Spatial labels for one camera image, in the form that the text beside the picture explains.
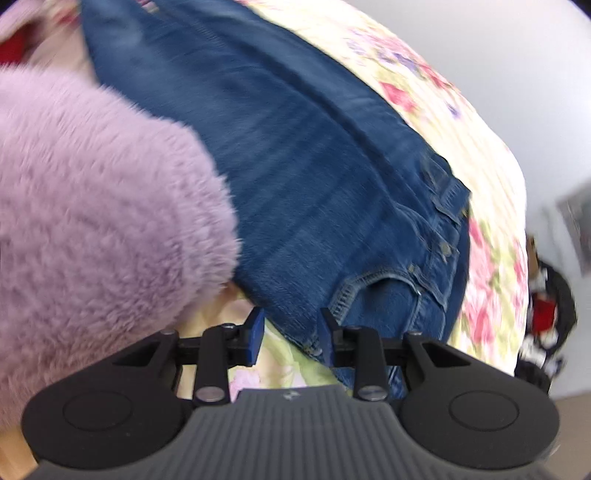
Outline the fluffy lilac sleeve forearm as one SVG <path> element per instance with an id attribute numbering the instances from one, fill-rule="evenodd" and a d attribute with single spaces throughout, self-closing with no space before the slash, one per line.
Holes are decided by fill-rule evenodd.
<path id="1" fill-rule="evenodd" d="M 214 297 L 228 187 L 191 128 L 75 74 L 1 71 L 1 426 L 46 386 Z"/>

